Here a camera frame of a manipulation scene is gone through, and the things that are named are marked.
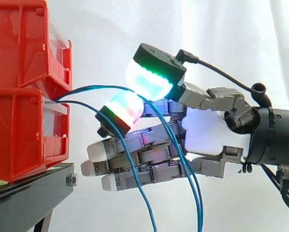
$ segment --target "white wall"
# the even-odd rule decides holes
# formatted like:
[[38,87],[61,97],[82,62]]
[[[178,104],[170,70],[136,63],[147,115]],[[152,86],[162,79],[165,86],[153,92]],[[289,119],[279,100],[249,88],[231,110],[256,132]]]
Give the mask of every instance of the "white wall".
[[[126,85],[125,67],[139,43],[145,42],[172,54],[181,47],[189,49],[248,85],[253,81],[247,77],[252,76],[254,82],[262,80],[270,86],[275,106],[289,108],[288,87],[270,19],[270,2],[257,2],[260,1],[228,0],[215,4],[216,1],[205,0],[48,0],[57,24],[72,41],[74,88],[91,84]],[[257,46],[251,43],[260,39],[262,42]],[[253,63],[256,58],[261,64]],[[274,81],[264,78],[266,75]],[[197,68],[189,69],[187,78],[201,87],[230,85],[222,77]],[[113,93],[98,90],[69,99],[100,108]],[[142,120],[137,127],[156,122]],[[96,134],[98,127],[93,112],[72,106],[69,161],[75,163],[79,185],[54,210],[50,231],[152,231],[138,190],[105,192],[100,177],[81,176],[80,163],[87,160],[86,147],[100,140]],[[224,180],[203,176],[199,180],[204,200],[203,231],[289,231],[289,209],[260,168],[255,167],[252,174]],[[186,179],[145,186],[144,190],[159,231],[196,231],[195,203]]]

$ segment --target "blue cable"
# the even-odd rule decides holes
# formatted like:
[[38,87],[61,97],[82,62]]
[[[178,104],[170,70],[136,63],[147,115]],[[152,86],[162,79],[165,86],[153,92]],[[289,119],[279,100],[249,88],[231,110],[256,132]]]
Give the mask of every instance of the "blue cable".
[[124,147],[124,150],[125,150],[125,153],[127,155],[127,158],[128,158],[128,160],[130,162],[131,170],[133,172],[137,188],[139,189],[139,191],[140,191],[140,193],[141,193],[141,195],[142,195],[142,197],[143,197],[143,199],[145,201],[145,204],[146,204],[146,206],[148,208],[149,215],[150,215],[151,222],[152,222],[152,226],[153,226],[153,231],[157,232],[158,229],[157,229],[157,226],[156,226],[156,222],[155,222],[155,219],[154,219],[154,215],[153,215],[153,211],[152,211],[150,202],[149,202],[147,196],[145,195],[145,192],[144,192],[143,188],[141,187],[141,184],[140,184],[137,172],[136,172],[136,168],[135,168],[134,162],[133,162],[133,160],[132,160],[132,158],[130,156],[130,152],[129,152],[129,150],[127,148],[127,145],[125,143],[124,137],[123,137],[122,133],[119,131],[119,129],[116,127],[116,125],[105,114],[103,114],[99,110],[97,110],[97,109],[93,108],[92,106],[87,105],[87,104],[85,104],[83,102],[80,102],[80,101],[58,101],[58,100],[55,100],[55,102],[57,102],[57,103],[74,103],[74,104],[79,104],[79,105],[82,105],[84,107],[87,107],[90,110],[94,111],[95,113],[101,115],[112,126],[112,128],[116,131],[117,135],[119,136],[119,139],[122,142],[122,145]]
[[[81,87],[81,88],[78,88],[78,89],[75,89],[75,90],[72,90],[62,96],[60,96],[59,98],[55,99],[54,101],[58,101],[59,99],[63,98],[63,97],[66,97],[66,96],[69,96],[71,94],[76,94],[76,93],[80,93],[80,92],[84,92],[84,91],[89,91],[89,90],[94,90],[94,89],[101,89],[101,88],[117,88],[117,89],[122,89],[122,90],[128,90],[128,91],[132,91],[134,92],[133,90],[129,89],[129,88],[126,88],[126,87],[120,87],[120,86],[103,86],[103,85],[92,85],[92,86],[86,86],[86,87]],[[159,119],[161,120],[163,126],[165,127],[165,130],[166,132],[168,133],[172,143],[174,144],[175,148],[177,149],[178,151],[178,155],[179,155],[179,158],[180,158],[180,161],[182,163],[182,166],[183,166],[183,169],[187,175],[187,178],[188,178],[188,181],[189,181],[189,184],[192,188],[192,192],[193,192],[193,195],[194,195],[194,198],[195,198],[195,202],[196,202],[196,208],[197,208],[197,217],[198,217],[198,232],[201,232],[202,231],[202,225],[203,225],[203,204],[202,204],[202,196],[201,196],[201,190],[200,190],[200,186],[199,186],[199,183],[197,181],[197,178],[196,178],[196,175],[195,173],[193,172],[193,169],[192,167],[190,166],[190,163],[189,161],[186,159],[186,157],[183,155],[183,152],[182,152],[182,149],[179,147],[179,144],[177,142],[177,139],[172,131],[172,129],[170,128],[170,126],[168,125],[168,123],[166,122],[166,120],[164,119],[163,115],[160,113],[160,111],[158,110],[158,108],[153,105],[150,101],[148,101],[146,98],[142,97],[141,95],[138,94],[138,96],[143,99],[147,104],[149,104],[152,109],[155,111],[155,113],[157,114],[157,116],[159,117]],[[189,170],[191,171],[191,174],[193,175],[193,178],[194,178],[194,181],[196,183],[196,186],[197,186],[197,190],[198,190],[198,195],[199,195],[199,198],[201,200],[201,203],[199,202],[198,200],[198,196],[197,196],[197,193],[196,193],[196,189],[192,183],[192,180],[189,176],[189,172],[188,172],[188,169],[187,169],[187,164],[188,164],[188,168]]]

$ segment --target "black sensor cap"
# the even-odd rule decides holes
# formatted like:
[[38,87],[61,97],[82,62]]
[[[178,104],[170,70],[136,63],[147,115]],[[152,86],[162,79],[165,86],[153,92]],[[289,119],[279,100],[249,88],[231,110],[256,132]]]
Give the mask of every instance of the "black sensor cap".
[[139,45],[133,59],[141,67],[166,78],[173,85],[177,85],[187,71],[174,56],[144,43]]

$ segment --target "black cable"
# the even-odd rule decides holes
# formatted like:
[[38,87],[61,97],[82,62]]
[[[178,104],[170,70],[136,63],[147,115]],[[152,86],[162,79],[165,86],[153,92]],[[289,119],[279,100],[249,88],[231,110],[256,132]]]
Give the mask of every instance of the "black cable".
[[181,63],[188,62],[188,63],[192,63],[192,64],[203,65],[203,66],[215,71],[216,73],[224,76],[226,79],[230,80],[231,82],[233,82],[237,86],[243,88],[244,90],[246,90],[250,93],[253,93],[254,95],[262,95],[264,93],[263,91],[259,91],[258,89],[253,89],[253,88],[250,88],[248,86],[245,86],[244,84],[237,81],[235,78],[233,78],[232,76],[230,76],[226,72],[222,71],[221,69],[217,68],[216,66],[214,66],[212,64],[207,63],[206,61],[199,59],[199,57],[197,57],[197,56],[193,55],[192,53],[187,52],[185,50],[181,49],[175,58],[178,61],[180,61]]
[[198,60],[198,64],[203,65],[213,71],[215,71],[216,73],[224,76],[226,79],[230,80],[231,82],[233,82],[234,84],[236,84],[237,86],[241,87],[242,89],[250,92],[250,93],[254,93],[254,94],[258,94],[261,95],[263,94],[263,92],[257,91],[255,89],[252,89],[248,86],[245,86],[244,84],[242,84],[241,82],[237,81],[235,78],[233,78],[232,76],[230,76],[229,74],[227,74],[226,72],[222,71],[221,69],[217,68],[216,66],[209,64],[201,59]]
[[265,171],[266,175],[269,177],[273,185],[276,187],[276,189],[281,193],[282,200],[286,204],[286,206],[289,208],[289,191],[287,190],[281,190],[279,182],[276,178],[276,175],[273,174],[273,172],[265,165],[261,165],[262,169]]

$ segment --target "green led light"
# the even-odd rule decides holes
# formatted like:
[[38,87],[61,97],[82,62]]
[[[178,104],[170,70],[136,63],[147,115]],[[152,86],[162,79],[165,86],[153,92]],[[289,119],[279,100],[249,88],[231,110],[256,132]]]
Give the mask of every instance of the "green led light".
[[151,101],[163,99],[173,87],[166,78],[146,70],[134,60],[127,68],[126,81],[132,90]]

